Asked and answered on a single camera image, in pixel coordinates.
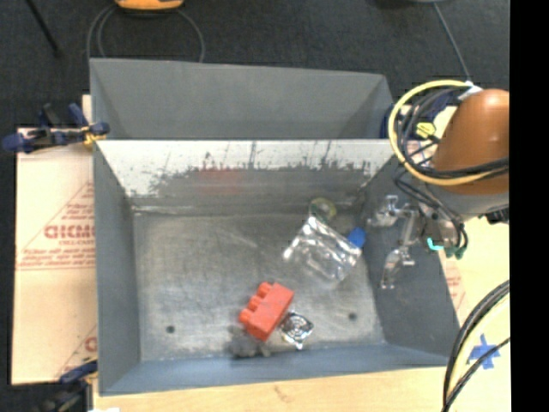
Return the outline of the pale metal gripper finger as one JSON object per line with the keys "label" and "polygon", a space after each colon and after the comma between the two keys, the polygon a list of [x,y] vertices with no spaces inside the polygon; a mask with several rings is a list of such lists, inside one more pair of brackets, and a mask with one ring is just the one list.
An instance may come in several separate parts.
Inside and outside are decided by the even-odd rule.
{"label": "pale metal gripper finger", "polygon": [[386,195],[366,220],[367,226],[392,227],[398,219],[407,218],[411,214],[413,206],[411,203],[404,203],[402,207],[398,207],[398,202],[397,195]]}
{"label": "pale metal gripper finger", "polygon": [[413,267],[415,264],[416,261],[407,247],[401,246],[392,250],[385,258],[380,288],[393,289],[399,270],[404,267]]}

